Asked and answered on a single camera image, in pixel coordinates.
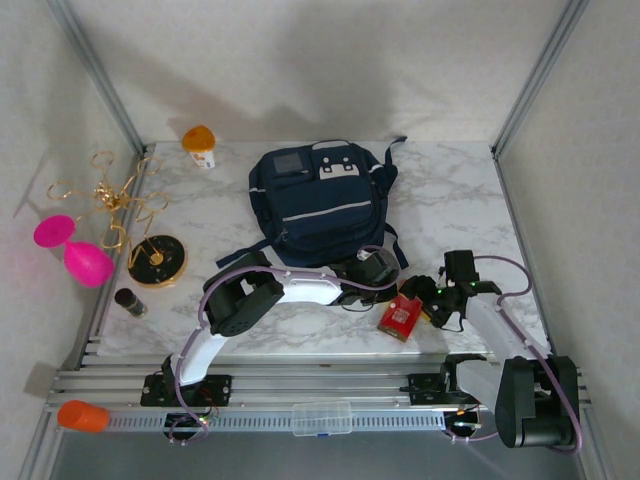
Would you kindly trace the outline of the red box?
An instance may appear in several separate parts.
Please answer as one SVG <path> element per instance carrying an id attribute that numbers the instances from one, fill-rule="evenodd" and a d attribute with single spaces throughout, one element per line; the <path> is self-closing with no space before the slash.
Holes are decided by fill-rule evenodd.
<path id="1" fill-rule="evenodd" d="M 396 340 L 406 343 L 422 314 L 423 302 L 398 294 L 380 319 L 377 329 Z"/>

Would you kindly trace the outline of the navy blue backpack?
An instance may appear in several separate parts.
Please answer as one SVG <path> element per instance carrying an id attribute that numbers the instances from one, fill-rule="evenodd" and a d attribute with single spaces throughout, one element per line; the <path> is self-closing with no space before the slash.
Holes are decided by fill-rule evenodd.
<path id="1" fill-rule="evenodd" d="M 329 140 L 263 155 L 248 176 L 249 199 L 263 240 L 217 260 L 224 268 L 270 247 L 290 267 L 341 262 L 367 245 L 381 246 L 398 176 L 392 152 L 382 160 L 363 146 Z"/>

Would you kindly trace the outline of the small circuit board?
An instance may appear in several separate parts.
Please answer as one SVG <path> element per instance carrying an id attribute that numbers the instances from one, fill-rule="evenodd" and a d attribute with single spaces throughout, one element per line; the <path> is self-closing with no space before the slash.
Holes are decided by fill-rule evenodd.
<path id="1" fill-rule="evenodd" d="M 211 398 L 205 399 L 206 408 L 197 411 L 198 420 L 193 419 L 187 413 L 168 414 L 165 419 L 163 433 L 168 438 L 189 439 L 193 436 L 201 434 L 200 423 L 209 425 L 213 419 L 217 419 L 220 415 L 218 406 Z"/>
<path id="2" fill-rule="evenodd" d="M 446 429 L 458 436 L 471 436 L 483 426 L 481 407 L 474 405 L 444 414 Z"/>

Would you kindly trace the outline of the clear plastic organizer box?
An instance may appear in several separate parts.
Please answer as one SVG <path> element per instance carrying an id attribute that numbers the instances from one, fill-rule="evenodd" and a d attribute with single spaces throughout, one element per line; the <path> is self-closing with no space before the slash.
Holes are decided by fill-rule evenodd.
<path id="1" fill-rule="evenodd" d="M 291 430 L 296 437 L 325 437 L 353 431 L 348 401 L 299 403 L 292 408 Z"/>

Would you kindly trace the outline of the white bottle with orange lid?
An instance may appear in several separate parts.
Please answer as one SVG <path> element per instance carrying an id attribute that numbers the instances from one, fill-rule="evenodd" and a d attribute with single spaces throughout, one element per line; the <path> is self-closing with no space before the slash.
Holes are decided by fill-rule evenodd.
<path id="1" fill-rule="evenodd" d="M 199 168 L 212 169 L 215 167 L 216 139 L 208 127 L 199 125 L 191 128 L 184 134 L 181 144 Z"/>

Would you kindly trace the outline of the small dark cylinder bottle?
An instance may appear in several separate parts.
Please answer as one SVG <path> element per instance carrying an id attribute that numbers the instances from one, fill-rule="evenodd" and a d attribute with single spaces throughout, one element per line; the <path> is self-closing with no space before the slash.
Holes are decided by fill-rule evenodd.
<path id="1" fill-rule="evenodd" d="M 133 317 L 139 318 L 147 313 L 146 305 L 129 288 L 117 290 L 114 301 Z"/>

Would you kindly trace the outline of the pink plastic goblet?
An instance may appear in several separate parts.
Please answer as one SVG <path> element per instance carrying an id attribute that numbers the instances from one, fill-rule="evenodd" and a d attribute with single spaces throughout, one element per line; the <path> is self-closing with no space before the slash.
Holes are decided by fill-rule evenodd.
<path id="1" fill-rule="evenodd" d="M 75 220 L 68 215 L 53 215 L 39 223 L 33 233 L 34 242 L 41 248 L 63 249 L 63 264 L 82 286 L 102 286 L 115 270 L 114 261 L 95 244 L 74 241 Z"/>

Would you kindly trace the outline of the orange plastic cup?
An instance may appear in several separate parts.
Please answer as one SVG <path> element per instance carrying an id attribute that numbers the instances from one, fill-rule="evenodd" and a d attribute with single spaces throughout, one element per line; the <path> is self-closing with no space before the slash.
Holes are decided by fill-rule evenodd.
<path id="1" fill-rule="evenodd" d="M 58 413 L 58 424 L 66 429 L 99 433 L 106 429 L 110 420 L 107 409 L 80 400 L 64 403 Z"/>

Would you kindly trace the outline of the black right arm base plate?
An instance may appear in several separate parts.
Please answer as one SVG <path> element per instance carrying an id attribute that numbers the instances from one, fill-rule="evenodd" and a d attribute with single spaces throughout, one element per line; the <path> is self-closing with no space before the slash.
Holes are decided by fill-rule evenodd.
<path id="1" fill-rule="evenodd" d="M 449 373 L 417 373 L 407 376 L 403 389 L 412 406 L 476 405 L 477 399 L 462 391 L 456 377 Z"/>

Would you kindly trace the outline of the aluminium side rail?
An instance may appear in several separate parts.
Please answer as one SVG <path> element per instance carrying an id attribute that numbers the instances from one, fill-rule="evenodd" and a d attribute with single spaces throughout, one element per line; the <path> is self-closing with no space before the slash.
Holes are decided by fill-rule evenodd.
<path id="1" fill-rule="evenodd" d="M 143 201 L 138 198 L 139 191 L 147 175 L 148 162 L 153 162 L 149 147 L 143 146 L 140 153 L 134 156 L 129 168 L 128 180 L 120 186 L 112 185 L 109 180 L 109 168 L 115 156 L 110 150 L 97 152 L 91 158 L 91 166 L 101 172 L 101 180 L 94 188 L 95 208 L 85 217 L 94 213 L 105 213 L 109 219 L 106 229 L 101 234 L 99 247 L 114 262 L 114 271 L 100 287 L 97 302 L 87 327 L 84 349 L 101 335 L 104 318 L 109 309 L 111 295 L 117 283 L 120 264 L 130 256 L 131 238 L 128 229 L 134 222 L 134 214 L 143 208 Z"/>
<path id="2" fill-rule="evenodd" d="M 519 216 L 518 216 L 516 205 L 514 203 L 513 196 L 511 195 L 511 191 L 510 191 L 510 188 L 508 186 L 508 183 L 507 183 L 504 171 L 503 171 L 503 167 L 502 167 L 499 159 L 496 157 L 496 155 L 494 153 L 491 153 L 491 158 L 493 160 L 493 164 L 494 164 L 494 167 L 495 167 L 495 170 L 496 170 L 496 174 L 497 174 L 498 180 L 499 180 L 500 185 L 501 185 L 501 189 L 502 189 L 502 192 L 503 192 L 503 195 L 504 195 L 504 198 L 505 198 L 507 209 L 509 211 L 509 216 L 510 216 L 513 228 L 514 228 L 514 232 L 515 232 L 517 243 L 518 243 L 518 248 L 519 248 L 519 251 L 520 251 L 524 266 L 527 268 L 527 271 L 528 271 L 528 273 L 529 273 L 529 275 L 531 277 L 532 291 L 533 291 L 532 295 L 533 295 L 533 298 L 535 300 L 535 304 L 536 304 L 536 307 L 537 307 L 537 310 L 538 310 L 538 313 L 539 313 L 539 317 L 540 317 L 540 320 L 541 320 L 541 322 L 543 324 L 547 341 L 548 341 L 548 343 L 549 343 L 549 345 L 551 347 L 551 351 L 553 353 L 556 353 L 556 345 L 555 345 L 555 342 L 554 342 L 553 337 L 551 335 L 551 331 L 549 329 L 546 308 L 545 308 L 545 305 L 544 305 L 544 302 L 543 302 L 543 298 L 540 295 L 540 290 L 539 290 L 538 285 L 536 283 L 536 278 L 535 278 L 534 269 L 533 269 L 534 265 L 531 262 L 529 251 L 527 249 L 527 244 L 526 244 L 525 236 L 524 236 L 524 230 L 522 229 L 522 225 L 521 225 L 521 221 L 520 221 Z"/>

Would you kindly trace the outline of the aluminium rail frame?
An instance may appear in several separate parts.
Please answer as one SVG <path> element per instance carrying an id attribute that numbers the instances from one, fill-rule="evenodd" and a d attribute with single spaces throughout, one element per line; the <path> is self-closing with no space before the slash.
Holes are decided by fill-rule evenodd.
<path id="1" fill-rule="evenodd" d="M 360 410 L 410 407 L 401 389 L 413 373 L 436 373 L 443 354 L 219 355 L 209 367 L 232 377 L 228 409 L 282 411 L 295 404 L 349 401 Z M 54 375 L 45 409 L 81 400 L 114 411 L 139 410 L 145 377 L 160 369 L 163 355 L 86 355 L 75 370 Z"/>

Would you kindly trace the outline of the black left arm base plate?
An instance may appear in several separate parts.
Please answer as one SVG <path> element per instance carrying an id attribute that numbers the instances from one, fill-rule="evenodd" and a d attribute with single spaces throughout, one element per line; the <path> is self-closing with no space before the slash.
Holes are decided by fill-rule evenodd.
<path id="1" fill-rule="evenodd" d="M 226 407 L 229 404 L 232 377 L 207 375 L 201 382 L 180 388 L 184 402 L 190 407 Z M 173 391 L 174 384 L 166 384 L 164 375 L 156 372 L 145 377 L 140 405 L 143 407 L 178 407 L 180 402 Z"/>

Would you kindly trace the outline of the aluminium frame post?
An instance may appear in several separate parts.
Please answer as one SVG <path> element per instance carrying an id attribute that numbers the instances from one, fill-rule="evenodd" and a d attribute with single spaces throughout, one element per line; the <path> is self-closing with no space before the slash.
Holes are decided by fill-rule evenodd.
<path id="1" fill-rule="evenodd" d="M 567 0 L 551 33 L 535 60 L 514 104 L 491 145 L 495 162 L 506 153 L 518 129 L 533 106 L 544 83 L 564 50 L 591 0 Z"/>
<path id="2" fill-rule="evenodd" d="M 146 152 L 146 145 L 137 132 L 124 103 L 117 93 L 106 68 L 95 50 L 86 29 L 68 0 L 44 0 L 55 17 L 72 49 L 82 63 L 97 92 L 105 102 L 112 118 L 127 143 L 138 157 Z"/>

